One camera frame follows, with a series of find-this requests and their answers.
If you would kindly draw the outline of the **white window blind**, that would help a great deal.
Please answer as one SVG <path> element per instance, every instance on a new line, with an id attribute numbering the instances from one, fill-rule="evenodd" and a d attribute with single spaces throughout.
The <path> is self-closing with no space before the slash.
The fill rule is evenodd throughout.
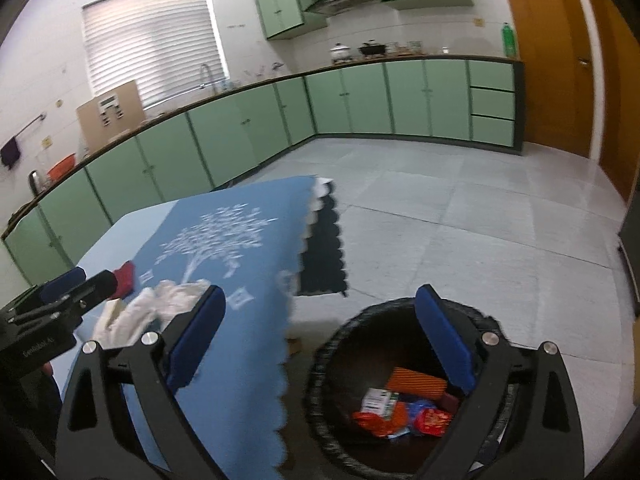
<path id="1" fill-rule="evenodd" d="M 200 65 L 229 76 L 213 0 L 99 0 L 81 10 L 90 86 L 134 80 L 150 107 L 200 88 Z"/>

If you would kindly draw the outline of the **range hood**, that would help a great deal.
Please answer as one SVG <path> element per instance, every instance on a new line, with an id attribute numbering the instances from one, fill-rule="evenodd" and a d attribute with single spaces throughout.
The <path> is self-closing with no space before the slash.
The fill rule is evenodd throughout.
<path id="1" fill-rule="evenodd" d="M 308 6 L 306 12 L 322 16 L 334 16 L 355 6 L 375 1 L 378 0 L 317 0 L 311 6 Z"/>

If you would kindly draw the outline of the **orange wooden door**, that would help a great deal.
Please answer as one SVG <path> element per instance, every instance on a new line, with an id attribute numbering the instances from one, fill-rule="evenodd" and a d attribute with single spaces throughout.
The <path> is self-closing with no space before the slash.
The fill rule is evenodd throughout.
<path id="1" fill-rule="evenodd" d="M 509 0 L 524 64 L 525 139 L 590 154 L 593 71 L 580 0 Z"/>
<path id="2" fill-rule="evenodd" d="M 613 0 L 590 0 L 604 80 L 600 166 L 629 200 L 639 165 L 639 43 Z"/>

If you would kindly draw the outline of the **white tissue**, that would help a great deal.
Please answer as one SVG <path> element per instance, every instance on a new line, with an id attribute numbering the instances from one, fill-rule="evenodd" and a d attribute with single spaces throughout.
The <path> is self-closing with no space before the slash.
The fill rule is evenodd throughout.
<path id="1" fill-rule="evenodd" d="M 161 333 L 178 314 L 189 312 L 209 288 L 206 280 L 177 284 L 160 281 L 129 301 L 108 300 L 91 336 L 103 349 L 128 347 L 145 332 Z"/>

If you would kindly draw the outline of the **red snack wrapper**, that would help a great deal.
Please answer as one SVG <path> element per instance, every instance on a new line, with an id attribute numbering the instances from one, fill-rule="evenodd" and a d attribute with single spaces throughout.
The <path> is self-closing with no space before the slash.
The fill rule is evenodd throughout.
<path id="1" fill-rule="evenodd" d="M 412 428 L 418 434 L 441 438 L 450 426 L 452 415 L 438 408 L 422 408 L 412 420 Z"/>

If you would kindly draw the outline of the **orange ridged trash package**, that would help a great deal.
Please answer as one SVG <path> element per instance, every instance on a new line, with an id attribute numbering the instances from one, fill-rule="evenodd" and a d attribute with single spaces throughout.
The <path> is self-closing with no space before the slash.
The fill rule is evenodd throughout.
<path id="1" fill-rule="evenodd" d="M 427 400 L 439 400 L 447 386 L 446 380 L 442 378 L 403 367 L 395 367 L 385 384 L 387 390 Z"/>

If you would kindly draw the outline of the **brown cardboard box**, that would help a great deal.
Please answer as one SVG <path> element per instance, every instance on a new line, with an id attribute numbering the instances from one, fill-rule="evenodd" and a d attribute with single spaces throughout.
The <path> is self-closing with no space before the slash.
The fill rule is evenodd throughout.
<path id="1" fill-rule="evenodd" d="M 99 151 L 124 133 L 137 130 L 146 121 L 134 80 L 85 102 L 78 107 L 76 115 L 90 153 Z"/>

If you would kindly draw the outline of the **white and green carton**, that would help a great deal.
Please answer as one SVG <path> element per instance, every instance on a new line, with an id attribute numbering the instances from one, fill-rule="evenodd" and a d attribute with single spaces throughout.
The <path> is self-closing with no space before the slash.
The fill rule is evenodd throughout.
<path id="1" fill-rule="evenodd" d="M 372 414 L 385 420 L 392 418 L 399 394 L 386 389 L 369 388 L 363 396 L 360 412 L 364 414 Z"/>

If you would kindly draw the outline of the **blue tree-print tablecloth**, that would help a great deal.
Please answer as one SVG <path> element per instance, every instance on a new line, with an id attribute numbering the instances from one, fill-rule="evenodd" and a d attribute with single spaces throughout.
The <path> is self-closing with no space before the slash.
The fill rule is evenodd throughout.
<path id="1" fill-rule="evenodd" d="M 130 258 L 134 294 L 80 324 L 61 479 L 275 479 L 299 296 L 347 288 L 334 183 L 258 182 L 127 214 L 81 260 Z"/>

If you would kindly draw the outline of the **green plastic bottle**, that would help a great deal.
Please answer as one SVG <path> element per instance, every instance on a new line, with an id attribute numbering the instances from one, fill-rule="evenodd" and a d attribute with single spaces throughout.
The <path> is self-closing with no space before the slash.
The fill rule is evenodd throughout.
<path id="1" fill-rule="evenodd" d="M 503 51 L 507 58 L 517 58 L 518 49 L 516 48 L 516 41 L 514 30 L 509 23 L 504 23 L 501 29 Z"/>

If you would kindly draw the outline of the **red scouring pad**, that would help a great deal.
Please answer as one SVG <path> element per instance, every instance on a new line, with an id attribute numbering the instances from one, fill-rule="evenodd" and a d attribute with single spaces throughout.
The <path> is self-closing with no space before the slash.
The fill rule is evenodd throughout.
<path id="1" fill-rule="evenodd" d="M 110 300 L 125 299 L 134 291 L 134 263 L 130 260 L 124 262 L 113 271 L 116 280 L 116 289 L 111 294 Z"/>

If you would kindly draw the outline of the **black round trash bin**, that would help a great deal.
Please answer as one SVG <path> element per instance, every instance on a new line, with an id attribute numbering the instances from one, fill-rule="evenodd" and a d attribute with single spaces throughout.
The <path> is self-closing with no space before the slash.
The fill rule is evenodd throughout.
<path id="1" fill-rule="evenodd" d="M 316 352 L 305 415 L 323 455 L 363 479 L 512 479 L 515 365 L 497 321 L 424 285 Z"/>

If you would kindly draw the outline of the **metal kettle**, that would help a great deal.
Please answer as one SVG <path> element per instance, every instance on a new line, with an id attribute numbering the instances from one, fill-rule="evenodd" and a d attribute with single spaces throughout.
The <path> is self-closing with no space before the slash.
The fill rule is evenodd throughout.
<path id="1" fill-rule="evenodd" d="M 37 170 L 32 170 L 27 177 L 28 186 L 32 195 L 37 197 L 47 187 Z"/>

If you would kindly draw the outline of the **chrome kitchen faucet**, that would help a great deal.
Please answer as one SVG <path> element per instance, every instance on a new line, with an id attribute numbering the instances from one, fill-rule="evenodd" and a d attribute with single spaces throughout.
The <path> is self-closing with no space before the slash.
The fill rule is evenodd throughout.
<path id="1" fill-rule="evenodd" d="M 202 63 L 200 65 L 200 83 L 200 88 L 202 90 L 208 90 L 212 96 L 216 94 L 216 79 L 214 77 L 213 70 L 207 63 Z"/>

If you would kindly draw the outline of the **orange plastic basin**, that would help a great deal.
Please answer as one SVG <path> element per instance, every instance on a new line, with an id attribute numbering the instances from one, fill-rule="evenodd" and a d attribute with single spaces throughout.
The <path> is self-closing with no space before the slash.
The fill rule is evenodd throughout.
<path id="1" fill-rule="evenodd" d="M 76 156 L 69 154 L 48 170 L 48 177 L 51 182 L 58 182 L 62 177 L 66 176 L 76 166 Z"/>

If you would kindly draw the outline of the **black wok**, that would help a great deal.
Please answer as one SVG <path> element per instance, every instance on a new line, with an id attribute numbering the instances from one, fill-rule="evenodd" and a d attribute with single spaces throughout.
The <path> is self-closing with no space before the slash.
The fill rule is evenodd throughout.
<path id="1" fill-rule="evenodd" d="M 374 40 L 365 41 L 360 47 L 359 52 L 364 58 L 379 58 L 386 55 L 387 47 Z"/>

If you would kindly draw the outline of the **dark hanging cloth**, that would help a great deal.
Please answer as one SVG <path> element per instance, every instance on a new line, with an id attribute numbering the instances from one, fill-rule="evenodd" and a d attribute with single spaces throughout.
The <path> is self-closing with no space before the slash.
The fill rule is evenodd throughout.
<path id="1" fill-rule="evenodd" d="M 1 148 L 0 156 L 2 165 L 11 170 L 20 161 L 21 154 L 16 137 L 12 136 Z"/>

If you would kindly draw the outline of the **wall towel rail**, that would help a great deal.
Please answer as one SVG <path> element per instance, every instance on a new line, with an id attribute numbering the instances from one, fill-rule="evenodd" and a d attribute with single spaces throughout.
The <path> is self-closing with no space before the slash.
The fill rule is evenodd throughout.
<path id="1" fill-rule="evenodd" d="M 32 119 L 30 122 L 28 122 L 26 125 L 24 125 L 23 128 L 21 128 L 20 131 L 17 131 L 17 133 L 15 133 L 13 136 L 11 136 L 8 140 L 5 140 L 1 143 L 2 146 L 5 146 L 6 144 L 9 144 L 11 140 L 17 141 L 18 138 L 25 133 L 27 130 L 29 130 L 32 127 L 35 127 L 35 125 L 40 124 L 40 122 L 44 122 L 47 118 L 47 113 L 46 112 L 41 112 L 38 116 L 36 116 L 34 119 Z"/>

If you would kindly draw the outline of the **white cooking pot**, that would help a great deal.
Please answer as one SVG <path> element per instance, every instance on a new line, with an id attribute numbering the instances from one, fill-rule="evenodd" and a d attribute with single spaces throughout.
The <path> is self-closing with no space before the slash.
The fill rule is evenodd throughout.
<path id="1" fill-rule="evenodd" d="M 330 57 L 333 64 L 347 63 L 352 60 L 352 49 L 344 44 L 336 44 L 330 49 Z"/>

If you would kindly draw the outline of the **green lower kitchen cabinets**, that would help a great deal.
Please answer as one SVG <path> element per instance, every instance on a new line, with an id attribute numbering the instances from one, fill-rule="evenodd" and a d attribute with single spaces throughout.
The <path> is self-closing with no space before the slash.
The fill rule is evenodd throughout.
<path id="1" fill-rule="evenodd" d="M 1 240 L 39 284 L 126 214 L 235 184 L 318 136 L 518 154 L 524 119 L 524 66 L 505 58 L 392 58 L 258 82 L 107 143 L 26 205 Z"/>

